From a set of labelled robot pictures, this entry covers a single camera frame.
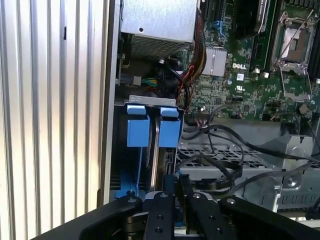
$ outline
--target sticker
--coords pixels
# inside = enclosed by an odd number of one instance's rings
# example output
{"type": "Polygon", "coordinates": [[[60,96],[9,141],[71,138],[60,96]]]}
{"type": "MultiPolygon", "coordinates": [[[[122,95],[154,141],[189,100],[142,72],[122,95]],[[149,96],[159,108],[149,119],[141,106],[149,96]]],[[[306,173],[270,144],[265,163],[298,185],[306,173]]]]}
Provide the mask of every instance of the sticker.
{"type": "Polygon", "coordinates": [[[244,75],[244,74],[238,73],[238,74],[236,75],[236,80],[237,80],[237,81],[243,81],[244,79],[245,79],[245,75],[244,75]]]}
{"type": "Polygon", "coordinates": [[[234,90],[236,90],[236,91],[239,92],[239,93],[246,91],[242,86],[236,86],[236,88],[235,88],[234,90]]]}

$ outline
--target cpu socket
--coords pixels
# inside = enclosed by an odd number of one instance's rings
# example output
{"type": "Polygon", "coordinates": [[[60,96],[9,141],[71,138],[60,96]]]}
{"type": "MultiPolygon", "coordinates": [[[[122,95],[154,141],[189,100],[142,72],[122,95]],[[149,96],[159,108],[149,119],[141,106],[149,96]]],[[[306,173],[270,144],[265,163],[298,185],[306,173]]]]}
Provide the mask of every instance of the cpu socket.
{"type": "Polygon", "coordinates": [[[312,98],[307,68],[313,44],[314,25],[313,17],[305,21],[302,18],[290,17],[285,11],[276,30],[272,51],[272,70],[273,72],[280,72],[284,96],[296,102],[303,102],[312,98]],[[289,73],[304,76],[307,85],[306,92],[295,95],[286,91],[284,75],[289,73]]]}

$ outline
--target ribbed metal panel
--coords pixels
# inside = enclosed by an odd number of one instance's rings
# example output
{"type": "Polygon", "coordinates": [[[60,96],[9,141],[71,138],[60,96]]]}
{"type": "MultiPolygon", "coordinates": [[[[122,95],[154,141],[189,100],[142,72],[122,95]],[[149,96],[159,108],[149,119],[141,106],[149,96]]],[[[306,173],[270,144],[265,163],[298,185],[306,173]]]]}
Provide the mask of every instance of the ribbed metal panel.
{"type": "Polygon", "coordinates": [[[97,206],[108,4],[0,0],[1,240],[97,206]]]}

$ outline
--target green circuit board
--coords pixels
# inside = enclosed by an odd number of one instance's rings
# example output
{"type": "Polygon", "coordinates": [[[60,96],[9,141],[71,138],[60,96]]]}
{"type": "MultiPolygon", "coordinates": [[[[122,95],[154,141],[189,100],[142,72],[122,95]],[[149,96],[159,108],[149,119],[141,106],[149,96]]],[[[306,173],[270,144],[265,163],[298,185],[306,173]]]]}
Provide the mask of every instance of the green circuit board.
{"type": "MultiPolygon", "coordinates": [[[[271,0],[267,18],[274,18],[275,2],[271,0]]],[[[281,76],[279,72],[269,71],[269,76],[263,73],[257,74],[250,71],[254,38],[247,40],[236,40],[233,36],[235,5],[232,0],[226,0],[223,4],[223,29],[222,37],[217,29],[210,29],[210,22],[205,26],[205,37],[207,48],[213,48],[217,44],[222,45],[227,51],[225,73],[223,77],[211,75],[201,75],[194,83],[192,101],[188,110],[189,115],[209,115],[216,107],[230,105],[242,114],[243,119],[267,121],[264,116],[274,116],[276,112],[295,113],[297,107],[305,103],[309,107],[310,113],[316,111],[320,101],[320,87],[318,84],[311,84],[312,99],[301,101],[284,97],[281,76]]],[[[281,12],[288,12],[290,16],[305,19],[310,14],[310,10],[299,6],[292,6],[281,3],[281,12]]],[[[266,33],[271,32],[272,24],[269,20],[266,24],[266,33]]],[[[267,54],[266,46],[270,36],[266,34],[259,39],[261,45],[261,55],[267,54]]],[[[184,50],[182,52],[184,67],[188,68],[192,58],[192,52],[184,50]]],[[[265,58],[256,59],[255,66],[265,64],[265,58]]],[[[310,87],[306,84],[305,77],[296,74],[284,74],[284,86],[287,93],[295,95],[310,92],[310,87]]],[[[219,112],[219,118],[231,118],[235,115],[232,110],[224,109],[219,112]]]]}

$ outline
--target blue plastic tab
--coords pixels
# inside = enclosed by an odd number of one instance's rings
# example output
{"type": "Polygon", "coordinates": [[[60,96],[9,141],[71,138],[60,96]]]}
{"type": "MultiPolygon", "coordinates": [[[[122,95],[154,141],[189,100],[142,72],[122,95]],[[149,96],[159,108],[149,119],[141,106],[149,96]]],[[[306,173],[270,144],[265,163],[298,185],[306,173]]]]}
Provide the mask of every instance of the blue plastic tab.
{"type": "Polygon", "coordinates": [[[127,147],[148,147],[149,145],[150,118],[129,119],[127,129],[127,147]]]}
{"type": "Polygon", "coordinates": [[[146,115],[147,111],[143,105],[127,105],[126,112],[130,115],[146,115]]]}
{"type": "Polygon", "coordinates": [[[180,119],[175,121],[160,121],[159,142],[160,148],[176,148],[180,137],[180,119]]]}
{"type": "Polygon", "coordinates": [[[150,118],[145,106],[128,104],[126,111],[128,113],[127,147],[147,147],[149,145],[150,118]]]}
{"type": "Polygon", "coordinates": [[[160,107],[161,117],[177,118],[179,113],[175,107],[160,107]]]}

